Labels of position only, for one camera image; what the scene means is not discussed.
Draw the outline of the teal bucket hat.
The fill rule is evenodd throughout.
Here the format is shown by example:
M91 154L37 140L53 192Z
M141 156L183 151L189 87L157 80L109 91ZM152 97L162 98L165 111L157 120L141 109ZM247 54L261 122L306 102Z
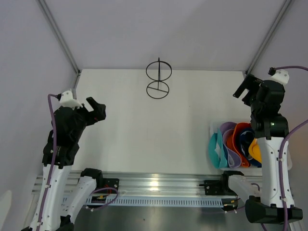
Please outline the teal bucket hat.
M209 140L208 155L215 168L219 169L228 167L227 152L224 148L220 129L217 129Z

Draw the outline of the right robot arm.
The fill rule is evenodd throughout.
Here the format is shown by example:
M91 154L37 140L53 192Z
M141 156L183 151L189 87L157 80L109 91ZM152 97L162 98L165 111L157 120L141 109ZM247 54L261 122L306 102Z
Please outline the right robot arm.
M255 132L262 157L262 189L247 182L242 173L225 171L227 178L219 183L224 194L236 193L245 203L249 222L259 224L282 224L300 221L303 211L295 206L287 168L289 126L279 113L284 99L284 85L275 80L261 80L247 75L234 93L251 108L251 126Z

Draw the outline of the lavender bucket hat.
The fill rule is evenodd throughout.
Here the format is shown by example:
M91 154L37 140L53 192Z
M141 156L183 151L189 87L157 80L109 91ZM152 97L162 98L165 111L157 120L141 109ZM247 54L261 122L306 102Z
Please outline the lavender bucket hat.
M219 127L222 135L223 147L226 150L226 158L229 168L238 168L242 164L240 155L236 152L233 145L233 135L237 123L225 122Z

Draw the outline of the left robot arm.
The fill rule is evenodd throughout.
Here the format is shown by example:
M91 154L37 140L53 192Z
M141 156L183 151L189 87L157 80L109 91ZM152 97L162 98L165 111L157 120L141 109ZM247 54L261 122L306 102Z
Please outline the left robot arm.
M93 108L88 111L83 104L69 99L69 105L51 110L52 130L43 149L43 182L38 205L27 231L72 231L75 220L92 192L104 187L100 170L82 171L77 186L66 201L64 189L79 150L78 142L87 126L106 119L106 106L88 97Z

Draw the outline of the yellow bucket hat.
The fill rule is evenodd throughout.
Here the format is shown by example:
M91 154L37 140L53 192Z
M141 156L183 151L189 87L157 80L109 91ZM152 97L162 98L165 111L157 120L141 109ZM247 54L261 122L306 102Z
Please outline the yellow bucket hat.
M249 145L248 153L254 160L262 163L262 155L260 152L259 145L257 143L257 139L254 139Z

